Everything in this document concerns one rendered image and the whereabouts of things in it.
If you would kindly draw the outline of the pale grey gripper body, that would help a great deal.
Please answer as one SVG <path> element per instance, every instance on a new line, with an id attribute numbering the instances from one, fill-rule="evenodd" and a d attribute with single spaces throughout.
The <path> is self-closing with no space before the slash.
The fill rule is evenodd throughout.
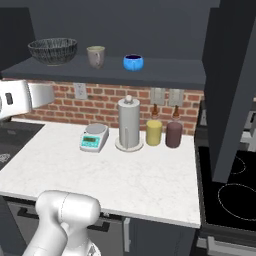
<path id="1" fill-rule="evenodd" d="M 33 109 L 48 105 L 55 99 L 54 89 L 51 85 L 29 83 L 28 87 Z"/>

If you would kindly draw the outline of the dark grey cabinet shelf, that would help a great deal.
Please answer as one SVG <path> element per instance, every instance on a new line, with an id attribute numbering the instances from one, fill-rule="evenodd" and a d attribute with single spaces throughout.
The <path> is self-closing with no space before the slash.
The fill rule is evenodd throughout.
<path id="1" fill-rule="evenodd" d="M 106 57 L 101 69 L 92 68 L 85 55 L 67 64 L 47 66 L 29 58 L 2 71 L 4 78 L 82 82 L 105 85 L 146 86 L 203 90 L 206 75 L 199 60 L 145 58 L 140 71 L 127 71 L 120 57 Z"/>

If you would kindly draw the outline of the dark grey cabinet door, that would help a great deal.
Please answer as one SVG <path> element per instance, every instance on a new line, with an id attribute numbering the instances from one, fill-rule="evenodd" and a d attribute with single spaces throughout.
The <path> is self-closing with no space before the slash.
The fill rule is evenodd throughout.
<path id="1" fill-rule="evenodd" d="M 220 0 L 203 53 L 211 178 L 230 175 L 256 93 L 256 0 Z"/>

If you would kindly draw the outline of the black white patterned bowl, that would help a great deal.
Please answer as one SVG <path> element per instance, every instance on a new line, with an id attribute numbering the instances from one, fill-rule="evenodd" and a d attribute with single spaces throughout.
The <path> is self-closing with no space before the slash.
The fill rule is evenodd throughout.
<path id="1" fill-rule="evenodd" d="M 70 62 L 77 53 L 78 42 L 70 38 L 49 38 L 28 44 L 32 57 L 49 66 Z"/>

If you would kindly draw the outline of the dark sink basin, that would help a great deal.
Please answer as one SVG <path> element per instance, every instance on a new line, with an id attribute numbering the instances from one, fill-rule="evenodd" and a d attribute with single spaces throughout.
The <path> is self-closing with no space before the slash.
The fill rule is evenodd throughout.
<path id="1" fill-rule="evenodd" d="M 43 124 L 0 122 L 0 171 L 43 128 Z"/>

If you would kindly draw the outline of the white teal kitchen scale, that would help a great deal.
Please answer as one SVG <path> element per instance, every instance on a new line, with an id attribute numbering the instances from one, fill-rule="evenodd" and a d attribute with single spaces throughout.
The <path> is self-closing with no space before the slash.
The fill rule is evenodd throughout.
<path id="1" fill-rule="evenodd" d="M 99 153 L 109 137 L 109 127 L 100 123 L 88 125 L 80 137 L 80 149 Z"/>

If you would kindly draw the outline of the grey paper towel holder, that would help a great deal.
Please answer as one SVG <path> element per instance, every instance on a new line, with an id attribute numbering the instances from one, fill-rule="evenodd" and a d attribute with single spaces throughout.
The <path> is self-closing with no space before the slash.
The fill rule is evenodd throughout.
<path id="1" fill-rule="evenodd" d="M 118 101 L 119 136 L 116 147 L 124 152 L 135 152 L 143 147 L 140 137 L 140 101 L 127 95 Z"/>

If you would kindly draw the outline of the blue cup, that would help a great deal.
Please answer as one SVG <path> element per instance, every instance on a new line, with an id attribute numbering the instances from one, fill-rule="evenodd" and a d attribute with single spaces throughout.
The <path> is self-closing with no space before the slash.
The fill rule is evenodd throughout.
<path id="1" fill-rule="evenodd" d="M 126 55 L 123 58 L 123 67 L 128 71 L 139 71 L 144 67 L 144 58 L 136 54 Z"/>

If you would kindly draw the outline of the yellow bottle with brown neck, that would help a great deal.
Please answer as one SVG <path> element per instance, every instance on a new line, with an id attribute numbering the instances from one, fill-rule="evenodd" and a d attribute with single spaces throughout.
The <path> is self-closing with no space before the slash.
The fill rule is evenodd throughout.
<path id="1" fill-rule="evenodd" d="M 154 105 L 152 117 L 146 123 L 146 143 L 150 146 L 157 146 L 161 142 L 162 122 L 158 120 L 157 105 Z"/>

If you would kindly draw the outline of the dark red bottle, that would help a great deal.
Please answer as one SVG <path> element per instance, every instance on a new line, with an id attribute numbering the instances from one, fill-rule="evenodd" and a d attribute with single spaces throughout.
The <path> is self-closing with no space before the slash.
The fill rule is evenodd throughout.
<path id="1" fill-rule="evenodd" d="M 167 127 L 166 127 L 165 144 L 169 148 L 177 148 L 181 143 L 183 126 L 179 122 L 179 120 L 180 120 L 179 107 L 175 106 L 172 119 L 167 124 Z"/>

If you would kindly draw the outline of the grey drawer front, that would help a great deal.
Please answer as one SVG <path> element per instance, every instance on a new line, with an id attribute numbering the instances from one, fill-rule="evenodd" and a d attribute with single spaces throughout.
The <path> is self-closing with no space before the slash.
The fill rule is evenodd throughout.
<path id="1" fill-rule="evenodd" d="M 29 213 L 37 214 L 35 203 L 21 199 L 5 197 L 15 222 L 26 244 L 31 241 L 39 224 L 38 219 L 30 219 L 17 215 L 21 207 L 27 208 Z M 98 221 L 94 224 L 101 226 L 103 222 L 110 224 L 107 232 L 88 229 L 89 238 L 97 245 L 102 256 L 123 256 L 122 218 L 117 215 L 101 213 Z"/>

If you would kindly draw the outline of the dark grey cupboard door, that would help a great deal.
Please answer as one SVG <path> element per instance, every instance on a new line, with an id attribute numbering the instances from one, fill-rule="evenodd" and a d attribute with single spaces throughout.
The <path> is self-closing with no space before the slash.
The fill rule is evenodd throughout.
<path id="1" fill-rule="evenodd" d="M 130 252 L 124 256 L 190 256 L 195 228 L 130 218 Z"/>

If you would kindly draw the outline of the black hob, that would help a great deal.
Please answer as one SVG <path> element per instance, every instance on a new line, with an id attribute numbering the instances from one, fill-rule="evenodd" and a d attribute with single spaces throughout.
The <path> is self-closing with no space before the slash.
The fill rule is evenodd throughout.
<path id="1" fill-rule="evenodd" d="M 207 231 L 246 231 L 256 236 L 256 151 L 241 143 L 226 183 L 211 180 L 205 102 L 200 102 L 195 132 L 203 227 Z"/>

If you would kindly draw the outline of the grey wall socket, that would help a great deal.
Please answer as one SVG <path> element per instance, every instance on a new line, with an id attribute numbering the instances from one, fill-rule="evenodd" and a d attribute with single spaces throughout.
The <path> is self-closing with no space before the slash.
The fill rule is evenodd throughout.
<path id="1" fill-rule="evenodd" d="M 85 83 L 74 83 L 74 90 L 76 99 L 86 100 L 88 98 Z"/>

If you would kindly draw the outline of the grey wall switch plate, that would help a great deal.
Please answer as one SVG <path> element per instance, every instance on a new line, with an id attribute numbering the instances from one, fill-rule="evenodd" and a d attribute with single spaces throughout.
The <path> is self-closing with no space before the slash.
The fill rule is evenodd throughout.
<path id="1" fill-rule="evenodd" d="M 179 106 L 183 105 L 184 91 L 182 89 L 170 89 L 169 90 L 169 106 Z"/>
<path id="2" fill-rule="evenodd" d="M 163 105 L 165 101 L 165 89 L 152 88 L 150 91 L 150 101 L 152 104 Z"/>

